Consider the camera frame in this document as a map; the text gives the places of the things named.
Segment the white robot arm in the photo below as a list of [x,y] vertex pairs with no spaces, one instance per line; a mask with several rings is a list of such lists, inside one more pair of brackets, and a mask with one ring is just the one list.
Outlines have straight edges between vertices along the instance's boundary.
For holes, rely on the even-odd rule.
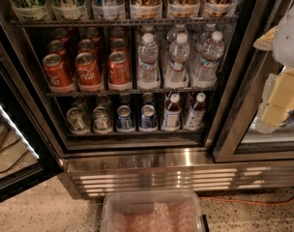
[[255,120],[257,131],[272,133],[294,110],[294,5],[279,24],[257,39],[253,46],[271,50],[274,60],[284,66],[279,74],[270,73],[266,79]]

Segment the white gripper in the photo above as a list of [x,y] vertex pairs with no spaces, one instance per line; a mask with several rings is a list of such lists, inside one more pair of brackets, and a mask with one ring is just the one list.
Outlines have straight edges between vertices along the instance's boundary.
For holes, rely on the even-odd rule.
[[[257,39],[253,46],[272,50],[274,59],[286,67],[294,67],[294,5],[280,20]],[[277,130],[294,110],[294,68],[280,74],[270,73],[264,84],[262,103],[258,107],[255,129],[261,133]]]

